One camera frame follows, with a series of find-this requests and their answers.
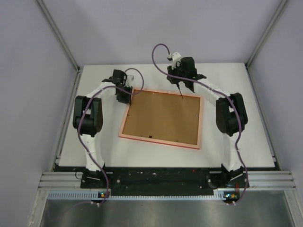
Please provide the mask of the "red picture frame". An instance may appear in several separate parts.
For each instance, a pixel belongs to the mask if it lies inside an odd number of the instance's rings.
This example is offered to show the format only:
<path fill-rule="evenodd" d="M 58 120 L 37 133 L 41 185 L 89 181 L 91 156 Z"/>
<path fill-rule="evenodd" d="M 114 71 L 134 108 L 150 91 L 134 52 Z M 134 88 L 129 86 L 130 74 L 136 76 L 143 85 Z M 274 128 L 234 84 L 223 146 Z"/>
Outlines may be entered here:
<path fill-rule="evenodd" d="M 132 96 L 119 137 L 200 149 L 204 99 L 197 95 L 143 90 Z"/>

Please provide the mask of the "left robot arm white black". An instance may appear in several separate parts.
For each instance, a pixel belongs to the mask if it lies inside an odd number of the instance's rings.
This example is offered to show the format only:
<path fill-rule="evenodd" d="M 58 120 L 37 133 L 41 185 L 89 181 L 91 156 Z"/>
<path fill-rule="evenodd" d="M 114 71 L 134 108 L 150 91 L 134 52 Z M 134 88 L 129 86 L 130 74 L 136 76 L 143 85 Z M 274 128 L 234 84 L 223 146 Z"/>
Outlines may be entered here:
<path fill-rule="evenodd" d="M 102 101 L 115 97 L 118 102 L 129 105 L 133 80 L 133 75 L 122 70 L 114 70 L 112 76 L 102 80 L 93 91 L 76 96 L 74 101 L 72 125 L 84 147 L 86 168 L 95 172 L 91 176 L 91 182 L 99 188 L 107 183 L 107 175 L 100 172 L 105 162 L 96 142 L 97 134 L 101 132 L 104 124 Z"/>

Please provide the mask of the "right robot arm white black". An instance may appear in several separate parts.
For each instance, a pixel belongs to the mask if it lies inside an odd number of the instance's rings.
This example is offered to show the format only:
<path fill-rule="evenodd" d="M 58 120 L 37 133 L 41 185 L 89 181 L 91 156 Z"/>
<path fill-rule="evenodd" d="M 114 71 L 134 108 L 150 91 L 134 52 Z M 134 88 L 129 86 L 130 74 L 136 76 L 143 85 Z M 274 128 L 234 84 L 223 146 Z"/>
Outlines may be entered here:
<path fill-rule="evenodd" d="M 240 93 L 228 93 L 211 83 L 206 76 L 198 74 L 192 57 L 182 57 L 178 52 L 168 55 L 171 65 L 167 67 L 167 80 L 200 95 L 215 107 L 215 122 L 223 136 L 223 161 L 219 185 L 232 187 L 243 175 L 245 165 L 239 156 L 239 141 L 248 123 L 246 108 Z"/>

